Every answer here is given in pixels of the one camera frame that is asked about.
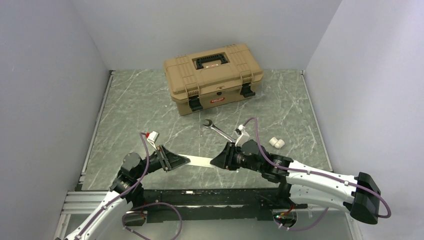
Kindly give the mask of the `white air conditioner remote control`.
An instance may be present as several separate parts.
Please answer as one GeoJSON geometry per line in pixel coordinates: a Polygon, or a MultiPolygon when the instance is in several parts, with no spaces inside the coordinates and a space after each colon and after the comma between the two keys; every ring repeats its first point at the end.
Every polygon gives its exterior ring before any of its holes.
{"type": "Polygon", "coordinates": [[[205,168],[214,168],[215,167],[214,165],[210,164],[212,159],[208,158],[208,157],[185,155],[185,154],[181,154],[180,156],[189,159],[189,163],[187,163],[187,165],[189,165],[189,166],[205,167],[205,168]]]}

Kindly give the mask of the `white pipe elbow fitting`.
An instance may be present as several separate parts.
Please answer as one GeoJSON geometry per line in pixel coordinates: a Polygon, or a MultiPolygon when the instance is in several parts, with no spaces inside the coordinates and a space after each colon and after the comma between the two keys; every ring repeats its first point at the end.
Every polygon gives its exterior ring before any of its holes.
{"type": "Polygon", "coordinates": [[[276,137],[272,137],[268,143],[276,149],[281,149],[285,145],[285,141],[282,139],[277,139],[276,137]]]}

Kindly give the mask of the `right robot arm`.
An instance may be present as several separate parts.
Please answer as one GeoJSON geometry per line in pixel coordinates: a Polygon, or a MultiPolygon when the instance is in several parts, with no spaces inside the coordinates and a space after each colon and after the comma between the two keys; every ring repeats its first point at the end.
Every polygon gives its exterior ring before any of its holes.
{"type": "Polygon", "coordinates": [[[269,153],[254,140],[242,146],[227,142],[210,164],[224,170],[252,170],[271,183],[278,184],[276,203],[319,205],[348,213],[353,219],[378,223],[381,190],[371,175],[343,175],[307,166],[290,157],[269,153]]]}

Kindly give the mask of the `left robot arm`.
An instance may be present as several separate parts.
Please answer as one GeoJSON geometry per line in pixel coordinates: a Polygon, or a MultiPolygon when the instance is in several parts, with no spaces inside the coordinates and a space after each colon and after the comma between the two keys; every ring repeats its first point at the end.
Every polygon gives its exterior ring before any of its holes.
{"type": "Polygon", "coordinates": [[[176,211],[174,206],[166,202],[147,202],[141,180],[155,171],[169,172],[190,162],[190,158],[173,153],[162,145],[144,159],[136,152],[127,154],[117,177],[100,203],[75,230],[62,239],[97,240],[117,217],[124,220],[133,212],[142,213],[152,206],[163,205],[176,211]]]}

